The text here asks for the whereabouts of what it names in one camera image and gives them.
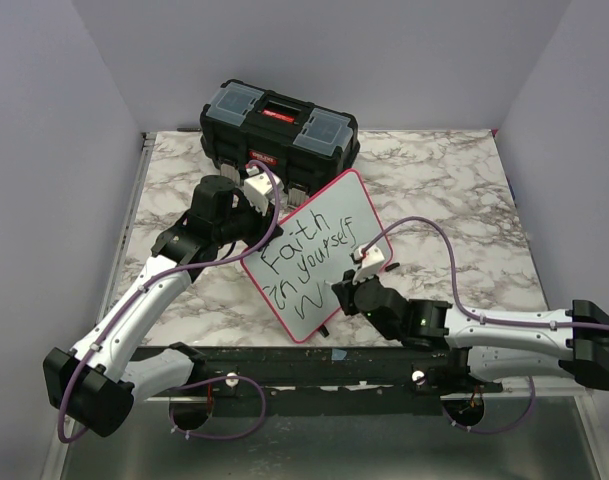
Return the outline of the pink framed whiteboard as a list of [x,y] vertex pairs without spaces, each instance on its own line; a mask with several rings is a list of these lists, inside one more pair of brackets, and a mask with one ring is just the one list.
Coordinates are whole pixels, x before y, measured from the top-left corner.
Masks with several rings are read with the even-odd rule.
[[331,286],[382,230],[355,169],[331,181],[280,221],[282,235],[246,257],[242,266],[296,343],[308,340],[340,309]]

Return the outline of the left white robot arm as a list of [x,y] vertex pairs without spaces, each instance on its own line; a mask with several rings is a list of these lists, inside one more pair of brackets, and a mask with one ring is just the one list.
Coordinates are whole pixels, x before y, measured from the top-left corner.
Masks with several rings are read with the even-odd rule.
[[167,390],[193,395],[239,374],[213,374],[206,358],[179,342],[136,361],[145,335],[170,304],[206,270],[240,262],[282,230],[281,182],[270,171],[236,185],[220,175],[203,177],[192,204],[156,239],[136,280],[106,316],[67,350],[52,349],[43,361],[50,404],[57,409],[57,436],[70,444],[87,431],[113,434],[138,401]]

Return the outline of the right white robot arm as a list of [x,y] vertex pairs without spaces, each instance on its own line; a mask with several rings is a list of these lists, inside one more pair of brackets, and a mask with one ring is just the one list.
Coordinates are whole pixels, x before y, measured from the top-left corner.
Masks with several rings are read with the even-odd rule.
[[502,312],[446,301],[406,299],[378,276],[354,281],[348,270],[331,289],[348,316],[361,315],[387,340],[416,351],[455,351],[444,379],[464,392],[508,377],[571,378],[609,391],[609,315],[588,300],[569,309]]

